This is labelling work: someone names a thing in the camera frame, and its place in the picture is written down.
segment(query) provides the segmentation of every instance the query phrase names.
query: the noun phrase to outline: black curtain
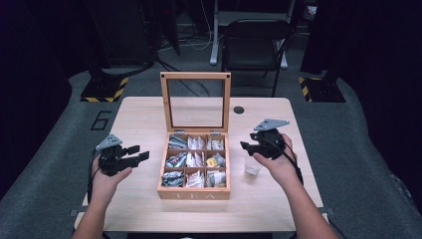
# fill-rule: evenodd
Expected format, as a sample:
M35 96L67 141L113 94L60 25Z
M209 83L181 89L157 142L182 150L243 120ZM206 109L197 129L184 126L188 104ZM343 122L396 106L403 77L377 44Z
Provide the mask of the black curtain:
M83 44L91 45L91 61L107 67L83 0L0 1L0 97L5 108L0 137L0 198L66 108L72 94L69 78L88 69L86 62L90 59L81 56L80 36L75 35L81 23L86 32Z
M321 0L301 68L313 74L339 69L360 99L372 142L419 211L421 7L420 1Z

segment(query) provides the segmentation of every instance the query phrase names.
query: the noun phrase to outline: plastic cup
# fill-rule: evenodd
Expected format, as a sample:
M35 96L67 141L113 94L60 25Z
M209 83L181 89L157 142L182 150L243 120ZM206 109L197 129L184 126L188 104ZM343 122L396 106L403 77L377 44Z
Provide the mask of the plastic cup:
M245 169L244 174L248 178L257 178L263 165L259 163L253 156L245 156Z

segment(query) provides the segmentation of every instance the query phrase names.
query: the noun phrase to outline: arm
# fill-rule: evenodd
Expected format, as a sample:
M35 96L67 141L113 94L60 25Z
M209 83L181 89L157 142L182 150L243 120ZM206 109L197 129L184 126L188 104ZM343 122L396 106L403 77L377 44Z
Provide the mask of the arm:
M292 141L283 134L286 144L292 148ZM294 153L288 147L285 153L294 158ZM298 238L337 238L326 220L322 217L314 202L296 175L295 168L286 159L280 156L269 160L258 153L254 153L257 161L270 170L273 178L282 186L289 199Z
M132 168L128 167L114 176L107 176L99 169L99 159L96 158L93 165L95 177L91 203L72 238L102 238L106 209L117 190L117 185L131 172Z

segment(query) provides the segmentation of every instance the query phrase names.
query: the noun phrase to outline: wooden box lid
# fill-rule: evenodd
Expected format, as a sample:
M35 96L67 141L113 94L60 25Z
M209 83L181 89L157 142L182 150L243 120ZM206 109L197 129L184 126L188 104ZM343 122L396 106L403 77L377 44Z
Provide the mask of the wooden box lid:
M227 132L230 73L160 73L169 132Z

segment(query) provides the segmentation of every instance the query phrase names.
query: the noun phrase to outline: gray carpet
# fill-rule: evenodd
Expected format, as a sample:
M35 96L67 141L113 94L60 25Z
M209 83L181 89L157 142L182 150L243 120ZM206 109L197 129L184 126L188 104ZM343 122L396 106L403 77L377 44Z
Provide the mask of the gray carpet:
M353 89L338 81L345 104L305 101L298 77L309 76L299 72L306 42L306 37L294 37L287 53L289 68L281 72L276 97L292 102L322 201L334 211L329 219L347 238L421 238L421 215L369 140ZM210 53L211 46L201 51L183 46L180 56L169 49L159 57L180 71L218 72L219 65L209 65ZM154 64L130 77L122 97L161 96L160 71L165 69ZM233 73L234 81L244 77ZM89 79L88 73L70 78L73 95L68 107L0 202L0 238L71 236L75 218L68 213L78 208L85 196L91 151L108 135L121 103L121 99L116 103L80 102ZM103 115L109 119L105 130L91 130L101 111L110 112ZM108 235L126 237L125 233ZM290 235L274 233L274 238Z

